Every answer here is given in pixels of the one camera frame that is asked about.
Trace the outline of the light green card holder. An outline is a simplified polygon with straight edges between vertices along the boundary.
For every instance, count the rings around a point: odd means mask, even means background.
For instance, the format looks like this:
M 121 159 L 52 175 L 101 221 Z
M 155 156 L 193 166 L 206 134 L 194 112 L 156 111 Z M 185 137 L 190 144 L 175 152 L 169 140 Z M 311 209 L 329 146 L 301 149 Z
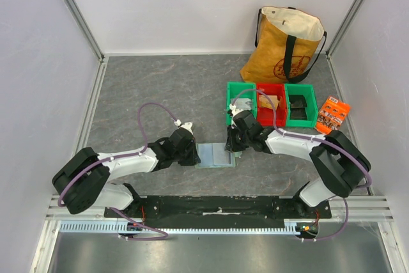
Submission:
M 240 158 L 242 152 L 228 152 L 224 143 L 199 143 L 196 145 L 200 163 L 195 165 L 196 169 L 208 168 L 234 168 L 236 158 Z

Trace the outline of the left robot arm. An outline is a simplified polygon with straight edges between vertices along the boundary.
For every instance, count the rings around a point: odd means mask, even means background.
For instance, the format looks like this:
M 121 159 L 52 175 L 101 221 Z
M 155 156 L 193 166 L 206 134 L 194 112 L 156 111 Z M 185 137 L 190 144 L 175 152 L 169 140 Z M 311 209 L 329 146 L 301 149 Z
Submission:
M 195 166 L 200 163 L 192 123 L 180 125 L 169 137 L 136 150 L 97 153 L 91 147 L 77 152 L 52 179 L 59 194 L 58 206 L 72 214 L 91 207 L 114 207 L 127 217 L 141 209 L 137 193 L 129 184 L 112 181 L 135 173 L 151 173 L 177 163 Z

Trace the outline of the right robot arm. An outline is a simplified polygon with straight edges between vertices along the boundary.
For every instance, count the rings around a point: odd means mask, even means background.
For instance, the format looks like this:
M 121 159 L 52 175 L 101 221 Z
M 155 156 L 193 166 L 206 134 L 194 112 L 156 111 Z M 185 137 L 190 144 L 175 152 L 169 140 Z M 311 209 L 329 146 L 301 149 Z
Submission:
M 359 149 L 340 131 L 327 135 L 297 134 L 276 127 L 262 127 L 249 110 L 229 110 L 226 150 L 288 155 L 312 162 L 319 178 L 305 184 L 293 201 L 294 213 L 309 217 L 323 201 L 334 196 L 347 198 L 361 187 L 371 184 L 371 164 Z

